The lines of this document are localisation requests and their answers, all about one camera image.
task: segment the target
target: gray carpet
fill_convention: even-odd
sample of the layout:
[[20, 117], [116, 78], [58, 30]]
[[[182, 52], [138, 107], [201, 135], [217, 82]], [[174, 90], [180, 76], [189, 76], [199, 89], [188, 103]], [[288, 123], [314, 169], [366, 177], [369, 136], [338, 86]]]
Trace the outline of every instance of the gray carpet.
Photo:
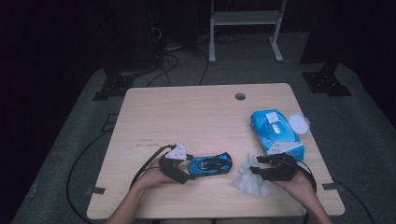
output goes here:
[[[357, 75], [341, 64], [335, 74], [352, 96], [329, 97], [324, 93], [311, 93], [302, 72], [318, 71], [321, 64], [299, 64], [308, 33], [280, 34], [278, 44], [285, 59], [283, 63], [275, 61], [268, 36], [246, 35], [240, 42], [217, 44], [217, 61], [208, 66], [202, 85], [289, 83], [304, 115], [312, 123], [311, 132], [330, 174], [359, 196], [376, 223], [394, 223], [395, 129], [364, 90]], [[201, 45], [201, 49], [207, 55], [208, 45]], [[204, 54], [181, 50], [173, 55], [178, 58], [178, 65], [168, 73], [170, 85], [198, 85], [206, 67]], [[163, 68], [169, 69], [175, 62], [173, 57], [164, 58]], [[161, 72], [158, 69], [136, 78], [134, 88], [146, 87]], [[92, 74], [13, 223], [85, 223], [67, 202], [66, 183], [80, 153], [102, 134], [107, 116], [120, 111], [122, 97], [92, 100], [105, 79], [103, 70]], [[161, 76], [151, 87], [166, 85], [168, 79]], [[111, 129], [112, 125], [108, 123], [105, 129]], [[70, 176], [70, 199], [83, 216], [91, 198], [87, 189], [95, 185], [110, 137], [111, 133], [105, 133], [88, 147]], [[371, 223], [350, 192], [341, 191], [340, 195], [346, 212], [340, 217], [332, 217], [334, 223]], [[272, 221], [302, 223], [303, 218], [274, 217]]]

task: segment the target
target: hand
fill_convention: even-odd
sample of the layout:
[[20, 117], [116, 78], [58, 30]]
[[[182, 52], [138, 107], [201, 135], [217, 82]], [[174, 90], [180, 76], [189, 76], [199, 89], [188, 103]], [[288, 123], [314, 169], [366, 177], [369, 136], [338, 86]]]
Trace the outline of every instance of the hand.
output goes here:
[[315, 196], [316, 193], [312, 187], [311, 182], [308, 177], [306, 177], [302, 172], [297, 171], [294, 178], [290, 181], [272, 181], [274, 184], [278, 185], [284, 189], [291, 197], [293, 197], [298, 202], [302, 202], [306, 197]]
[[284, 189], [291, 197], [301, 203], [313, 219], [314, 223], [331, 224], [329, 216], [320, 203], [308, 177], [297, 171], [291, 181], [273, 181]]
[[164, 175], [161, 171], [159, 159], [154, 160], [145, 173], [143, 173], [132, 185], [125, 198], [106, 223], [133, 223], [138, 204], [146, 189], [171, 181], [174, 180]]
[[161, 185], [165, 182], [174, 181], [170, 177], [163, 174], [160, 168], [160, 159], [155, 159], [148, 167], [148, 169], [143, 173], [134, 183], [144, 188], [152, 188]]

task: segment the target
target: forearm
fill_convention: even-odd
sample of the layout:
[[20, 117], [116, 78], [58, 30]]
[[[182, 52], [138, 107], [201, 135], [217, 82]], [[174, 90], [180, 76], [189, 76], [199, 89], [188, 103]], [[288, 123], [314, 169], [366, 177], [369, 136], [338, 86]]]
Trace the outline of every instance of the forearm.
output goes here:
[[132, 186], [119, 207], [116, 209], [116, 211], [114, 211], [106, 223], [132, 224], [134, 221], [134, 215], [136, 214], [137, 206], [139, 205], [140, 199], [142, 198], [145, 191], [146, 187], [142, 187], [138, 184]]
[[331, 224], [329, 216], [324, 210], [322, 204], [320, 203], [318, 197], [308, 197], [301, 200], [303, 207], [306, 209], [309, 217], [313, 220], [314, 223], [320, 224]]

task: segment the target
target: black cable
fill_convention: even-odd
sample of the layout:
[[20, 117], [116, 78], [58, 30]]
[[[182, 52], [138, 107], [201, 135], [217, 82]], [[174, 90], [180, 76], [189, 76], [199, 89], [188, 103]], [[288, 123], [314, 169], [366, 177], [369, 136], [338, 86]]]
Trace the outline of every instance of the black cable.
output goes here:
[[204, 77], [205, 77], [205, 75], [206, 75], [207, 68], [209, 67], [209, 59], [207, 58], [206, 54], [205, 54], [201, 49], [199, 49], [199, 50], [201, 51], [202, 54], [204, 54], [205, 60], [206, 60], [205, 71], [204, 71], [204, 73], [202, 74], [201, 80], [199, 81], [199, 84], [198, 84], [198, 86], [201, 86], [202, 81], [204, 80]]
[[349, 187], [347, 187], [343, 182], [341, 182], [341, 181], [335, 179], [334, 177], [332, 177], [332, 180], [333, 180], [335, 183], [341, 185], [346, 191], [348, 191], [348, 192], [349, 192], [349, 193], [361, 204], [361, 206], [363, 207], [363, 209], [364, 209], [364, 211], [366, 212], [367, 216], [370, 218], [371, 222], [372, 222], [373, 224], [375, 224], [375, 220], [374, 220], [372, 214], [370, 213], [369, 209], [368, 209], [367, 206], [364, 204], [364, 202], [358, 197], [358, 195], [356, 195], [356, 194], [355, 194]]
[[172, 57], [172, 58], [174, 58], [174, 59], [176, 60], [175, 65], [173, 65], [169, 70], [166, 70], [166, 71], [164, 71], [163, 73], [161, 73], [161, 74], [159, 74], [158, 76], [156, 76], [155, 78], [153, 78], [153, 79], [148, 83], [148, 85], [147, 85], [146, 87], [149, 87], [149, 86], [151, 85], [151, 83], [155, 81], [155, 79], [157, 79], [157, 78], [159, 78], [159, 77], [161, 77], [161, 76], [163, 76], [163, 75], [165, 75], [165, 74], [167, 75], [168, 72], [174, 70], [174, 69], [177, 67], [177, 65], [178, 65], [178, 58], [177, 58], [176, 56], [172, 55], [172, 54], [169, 54], [168, 56], [170, 56], [170, 57]]
[[76, 215], [78, 217], [80, 217], [82, 220], [84, 220], [87, 223], [92, 223], [87, 217], [84, 217], [82, 214], [79, 213], [79, 211], [77, 210], [77, 208], [73, 205], [71, 199], [70, 199], [70, 193], [69, 193], [69, 185], [70, 185], [70, 179], [71, 176], [73, 174], [73, 171], [76, 167], [76, 164], [78, 163], [78, 161], [81, 159], [82, 155], [84, 155], [84, 153], [88, 150], [88, 148], [90, 148], [97, 140], [99, 140], [100, 138], [102, 138], [105, 134], [107, 133], [112, 133], [114, 130], [114, 128], [110, 129], [109, 131], [105, 131], [102, 134], [100, 134], [99, 136], [97, 136], [95, 139], [93, 139], [85, 148], [84, 150], [82, 150], [82, 152], [78, 155], [78, 158], [75, 160], [72, 168], [70, 169], [69, 175], [67, 177], [67, 182], [66, 182], [66, 197], [67, 197], [67, 202], [69, 203], [70, 207], [72, 208], [72, 210], [76, 213]]
[[149, 167], [149, 168], [146, 168], [146, 170], [153, 170], [153, 169], [157, 169], [157, 168], [160, 168], [160, 166]]
[[163, 70], [163, 72], [165, 72], [165, 75], [166, 75], [166, 78], [168, 79], [168, 83], [166, 84], [166, 86], [172, 86], [172, 84], [171, 84], [171, 78], [169, 77], [169, 75], [168, 75], [168, 71], [166, 71], [164, 68], [163, 68], [163, 64], [161, 63], [161, 70]]
[[136, 182], [136, 180], [146, 171], [146, 169], [148, 168], [148, 166], [151, 164], [152, 161], [155, 160], [155, 158], [158, 157], [158, 155], [160, 155], [166, 148], [175, 148], [176, 145], [168, 145], [165, 147], [160, 147], [160, 149], [158, 149], [147, 161], [146, 163], [140, 168], [140, 170], [137, 172], [137, 174], [134, 176], [134, 179], [132, 180], [131, 186], [129, 187], [129, 189], [132, 187], [132, 185]]
[[[309, 172], [306, 171], [303, 167], [301, 167], [299, 165], [291, 164], [291, 163], [288, 163], [286, 161], [280, 161], [280, 162], [284, 163], [284, 164], [287, 164], [288, 166], [294, 167], [298, 171], [302, 172], [308, 178], [308, 180], [311, 182], [312, 188], [314, 188], [315, 193], [317, 192], [317, 181], [315, 180], [314, 175], [312, 174], [312, 171], [308, 167], [308, 165], [306, 165], [302, 161], [298, 161], [298, 162], [301, 162], [303, 165], [305, 165]], [[303, 224], [307, 224], [308, 223], [308, 219], [309, 219], [309, 214], [308, 214], [308, 212], [305, 212]]]

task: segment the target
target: black stand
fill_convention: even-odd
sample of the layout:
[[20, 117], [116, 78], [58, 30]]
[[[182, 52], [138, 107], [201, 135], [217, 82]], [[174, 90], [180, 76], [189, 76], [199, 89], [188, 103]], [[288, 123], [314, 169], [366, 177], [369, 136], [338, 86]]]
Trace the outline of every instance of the black stand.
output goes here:
[[103, 69], [107, 76], [106, 81], [92, 100], [105, 101], [107, 97], [125, 96], [125, 93], [134, 84], [134, 77], [123, 77], [113, 66], [104, 67]]
[[346, 86], [341, 85], [334, 72], [338, 63], [325, 63], [319, 72], [304, 72], [303, 76], [313, 93], [327, 93], [329, 96], [350, 96]]

